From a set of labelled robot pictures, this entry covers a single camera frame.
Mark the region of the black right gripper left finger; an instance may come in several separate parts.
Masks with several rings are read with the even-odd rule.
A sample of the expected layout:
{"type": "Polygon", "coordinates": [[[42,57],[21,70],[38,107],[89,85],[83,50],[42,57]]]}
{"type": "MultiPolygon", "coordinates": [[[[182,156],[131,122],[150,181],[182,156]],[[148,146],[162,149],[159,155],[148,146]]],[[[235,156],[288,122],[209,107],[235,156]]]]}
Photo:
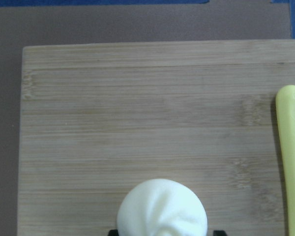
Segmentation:
{"type": "Polygon", "coordinates": [[[119,236],[118,230],[117,229],[109,230],[108,236],[119,236]]]}

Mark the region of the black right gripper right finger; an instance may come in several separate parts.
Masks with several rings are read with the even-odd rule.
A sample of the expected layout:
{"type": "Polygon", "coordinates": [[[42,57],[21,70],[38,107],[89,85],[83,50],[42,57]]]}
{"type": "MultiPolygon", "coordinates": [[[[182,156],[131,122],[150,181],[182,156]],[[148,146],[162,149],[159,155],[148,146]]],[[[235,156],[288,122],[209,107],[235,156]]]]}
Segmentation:
{"type": "Polygon", "coordinates": [[[224,230],[214,230],[213,236],[227,236],[227,233],[224,230]]]}

